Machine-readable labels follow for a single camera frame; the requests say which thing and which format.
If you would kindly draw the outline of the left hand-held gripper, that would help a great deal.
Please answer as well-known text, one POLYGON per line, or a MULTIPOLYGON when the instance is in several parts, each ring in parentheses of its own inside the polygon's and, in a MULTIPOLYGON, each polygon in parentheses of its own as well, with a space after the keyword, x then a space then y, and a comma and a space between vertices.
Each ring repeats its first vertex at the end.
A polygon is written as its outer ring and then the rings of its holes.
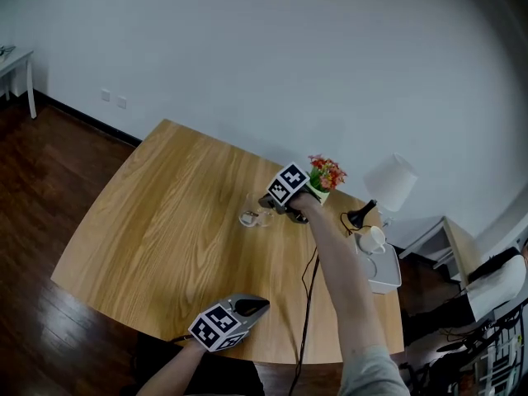
POLYGON ((208 351, 237 346, 270 308, 270 301, 256 295, 233 294, 200 313, 189 333, 208 351))

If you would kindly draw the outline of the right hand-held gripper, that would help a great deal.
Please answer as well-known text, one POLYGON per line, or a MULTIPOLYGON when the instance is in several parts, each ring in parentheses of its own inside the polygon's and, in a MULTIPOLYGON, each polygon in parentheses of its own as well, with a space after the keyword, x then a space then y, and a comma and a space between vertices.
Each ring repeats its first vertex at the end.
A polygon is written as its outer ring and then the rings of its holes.
POLYGON ((308 193, 320 201, 320 197, 309 187, 309 174, 292 162, 274 176, 258 204, 264 209, 274 210, 279 215, 287 215, 294 223, 307 224, 309 221, 299 210, 290 208, 290 200, 299 193, 308 193))

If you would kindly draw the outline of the clear glass mug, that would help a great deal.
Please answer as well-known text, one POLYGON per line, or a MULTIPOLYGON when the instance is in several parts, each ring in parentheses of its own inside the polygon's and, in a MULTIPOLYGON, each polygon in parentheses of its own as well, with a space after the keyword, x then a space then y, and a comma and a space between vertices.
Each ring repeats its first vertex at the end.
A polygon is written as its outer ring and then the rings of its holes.
POLYGON ((239 222, 245 227, 267 227, 273 220, 273 211, 260 205, 259 200, 261 197, 257 193, 246 195, 238 217, 239 222))

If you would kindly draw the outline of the white ceramic cup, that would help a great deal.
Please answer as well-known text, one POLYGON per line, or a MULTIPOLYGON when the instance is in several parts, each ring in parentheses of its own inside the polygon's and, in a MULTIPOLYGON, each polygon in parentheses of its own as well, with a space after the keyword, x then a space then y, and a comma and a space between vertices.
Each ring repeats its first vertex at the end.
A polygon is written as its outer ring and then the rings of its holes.
POLYGON ((359 238, 359 248, 366 254, 382 254, 385 253, 386 237, 381 228, 372 226, 369 230, 361 235, 359 238))

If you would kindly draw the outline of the person's right forearm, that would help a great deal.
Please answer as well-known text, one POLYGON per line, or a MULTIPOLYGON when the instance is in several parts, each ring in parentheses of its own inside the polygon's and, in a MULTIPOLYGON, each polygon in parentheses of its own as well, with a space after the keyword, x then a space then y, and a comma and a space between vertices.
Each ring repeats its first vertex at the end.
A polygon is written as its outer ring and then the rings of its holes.
POLYGON ((384 330, 361 260, 320 203, 310 194, 296 196, 290 206, 309 221, 323 277, 337 315, 342 359, 372 347, 386 349, 384 330))

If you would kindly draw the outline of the person's left forearm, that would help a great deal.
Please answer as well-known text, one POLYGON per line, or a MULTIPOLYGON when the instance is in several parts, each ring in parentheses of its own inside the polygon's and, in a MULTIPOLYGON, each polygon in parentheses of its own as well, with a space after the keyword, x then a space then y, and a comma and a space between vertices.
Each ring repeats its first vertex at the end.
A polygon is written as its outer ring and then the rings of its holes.
POLYGON ((191 340, 136 396, 183 396, 205 352, 197 340, 191 340))

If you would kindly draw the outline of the flower plant in white pot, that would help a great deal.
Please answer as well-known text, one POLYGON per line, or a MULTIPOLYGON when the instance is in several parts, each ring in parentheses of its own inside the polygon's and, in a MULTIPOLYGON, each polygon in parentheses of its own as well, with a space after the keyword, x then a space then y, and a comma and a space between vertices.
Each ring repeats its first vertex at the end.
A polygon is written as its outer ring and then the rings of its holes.
POLYGON ((335 190, 343 184, 347 174, 340 168, 339 164, 323 155, 309 156, 311 171, 309 172, 309 182, 307 186, 317 196, 320 204, 323 205, 330 195, 330 191, 335 190))

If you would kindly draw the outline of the person's dark trousers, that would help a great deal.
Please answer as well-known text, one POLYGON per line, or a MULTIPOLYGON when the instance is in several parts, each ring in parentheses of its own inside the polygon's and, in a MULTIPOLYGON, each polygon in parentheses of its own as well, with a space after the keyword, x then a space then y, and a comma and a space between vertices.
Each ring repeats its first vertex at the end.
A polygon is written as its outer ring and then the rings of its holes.
MULTIPOLYGON (((140 333, 131 361, 135 394, 191 340, 195 338, 184 335, 165 342, 140 333)), ((217 356, 206 350, 185 395, 264 396, 264 389, 251 361, 217 356)))

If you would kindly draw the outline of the white shade table lamp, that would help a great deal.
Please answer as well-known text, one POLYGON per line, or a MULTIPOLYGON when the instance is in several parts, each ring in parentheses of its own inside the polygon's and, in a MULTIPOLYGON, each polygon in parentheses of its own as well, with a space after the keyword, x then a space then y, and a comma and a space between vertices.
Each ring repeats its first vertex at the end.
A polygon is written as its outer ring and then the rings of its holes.
POLYGON ((370 200, 359 210, 350 210, 346 217, 355 229, 364 227, 365 217, 378 205, 389 212, 398 212, 411 193, 418 174, 400 154, 392 153, 371 168, 363 178, 370 200))

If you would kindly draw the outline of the white plastic tray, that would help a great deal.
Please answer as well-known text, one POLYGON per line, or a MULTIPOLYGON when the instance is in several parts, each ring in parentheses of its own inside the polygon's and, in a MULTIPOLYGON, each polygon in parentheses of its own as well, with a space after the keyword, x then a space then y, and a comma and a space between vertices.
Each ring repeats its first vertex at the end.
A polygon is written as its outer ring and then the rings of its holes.
POLYGON ((378 295, 386 295, 396 290, 402 284, 402 277, 394 247, 384 243, 383 252, 376 250, 375 252, 367 253, 360 248, 361 235, 354 233, 353 237, 361 265, 372 292, 378 295))

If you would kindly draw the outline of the person's grey shirt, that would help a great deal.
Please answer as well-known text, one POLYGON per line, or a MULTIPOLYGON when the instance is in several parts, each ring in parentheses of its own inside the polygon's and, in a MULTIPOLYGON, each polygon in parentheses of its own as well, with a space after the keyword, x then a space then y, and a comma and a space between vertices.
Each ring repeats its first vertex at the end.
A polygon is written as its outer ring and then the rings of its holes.
POLYGON ((337 396, 410 396, 386 346, 369 346, 343 363, 337 396))

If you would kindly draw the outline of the white wooden shelf unit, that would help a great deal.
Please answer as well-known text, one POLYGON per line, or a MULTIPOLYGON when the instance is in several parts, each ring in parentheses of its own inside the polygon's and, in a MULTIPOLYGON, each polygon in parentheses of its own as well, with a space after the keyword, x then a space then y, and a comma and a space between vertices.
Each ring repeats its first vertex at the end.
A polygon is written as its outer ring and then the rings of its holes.
POLYGON ((468 274, 480 264, 481 254, 473 236, 445 217, 394 221, 385 229, 387 240, 400 250, 399 257, 445 268, 451 281, 468 284, 468 274))

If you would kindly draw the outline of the metal equipment rack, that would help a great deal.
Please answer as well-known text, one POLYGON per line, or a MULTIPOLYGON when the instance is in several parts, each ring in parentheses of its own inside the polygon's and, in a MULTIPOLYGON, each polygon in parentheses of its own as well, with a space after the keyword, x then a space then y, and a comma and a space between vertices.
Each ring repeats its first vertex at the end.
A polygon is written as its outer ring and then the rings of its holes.
POLYGON ((411 396, 509 396, 523 371, 524 308, 528 298, 499 319, 484 321, 436 350, 435 360, 407 376, 411 396))

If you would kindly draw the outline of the white side table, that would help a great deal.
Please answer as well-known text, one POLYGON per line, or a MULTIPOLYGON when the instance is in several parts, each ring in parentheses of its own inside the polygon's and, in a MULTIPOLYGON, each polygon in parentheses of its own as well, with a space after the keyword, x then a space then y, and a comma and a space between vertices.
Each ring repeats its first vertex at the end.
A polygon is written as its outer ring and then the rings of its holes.
POLYGON ((7 54, 2 50, 0 55, 0 89, 3 90, 7 101, 10 100, 10 86, 8 84, 8 76, 17 68, 24 67, 26 69, 26 91, 28 104, 30 109, 31 119, 37 118, 33 88, 33 72, 32 72, 32 49, 23 49, 14 47, 12 51, 7 54))

